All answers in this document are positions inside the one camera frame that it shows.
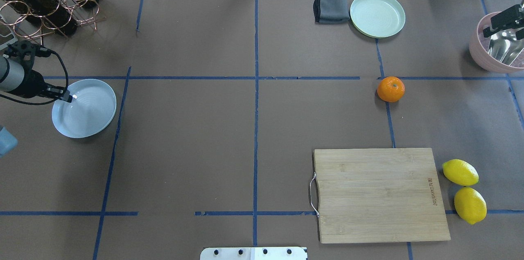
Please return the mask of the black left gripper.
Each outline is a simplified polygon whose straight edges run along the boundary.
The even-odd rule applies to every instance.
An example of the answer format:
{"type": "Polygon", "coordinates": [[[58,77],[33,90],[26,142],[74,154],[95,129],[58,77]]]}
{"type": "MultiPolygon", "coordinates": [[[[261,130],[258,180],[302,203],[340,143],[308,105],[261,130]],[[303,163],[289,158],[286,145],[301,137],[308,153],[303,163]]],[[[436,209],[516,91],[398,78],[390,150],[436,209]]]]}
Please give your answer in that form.
{"type": "Polygon", "coordinates": [[[36,57],[55,55],[64,66],[58,53],[28,40],[11,42],[4,51],[4,92],[21,97],[59,98],[71,103],[73,96],[63,87],[48,84],[43,76],[33,70],[36,57]]]}

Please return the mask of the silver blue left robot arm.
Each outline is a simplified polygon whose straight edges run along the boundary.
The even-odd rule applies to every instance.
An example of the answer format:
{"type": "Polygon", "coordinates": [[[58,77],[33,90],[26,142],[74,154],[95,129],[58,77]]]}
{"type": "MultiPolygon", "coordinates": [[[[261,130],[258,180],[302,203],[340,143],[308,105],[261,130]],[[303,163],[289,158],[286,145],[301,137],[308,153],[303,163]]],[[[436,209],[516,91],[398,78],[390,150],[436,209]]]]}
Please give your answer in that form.
{"type": "Polygon", "coordinates": [[[41,106],[55,101],[71,103],[73,96],[68,90],[69,77],[60,55],[41,44],[28,40],[9,43],[1,57],[1,97],[31,106],[41,106]],[[44,77],[33,70],[36,57],[58,58],[64,71],[65,86],[45,82],[44,77]]]}

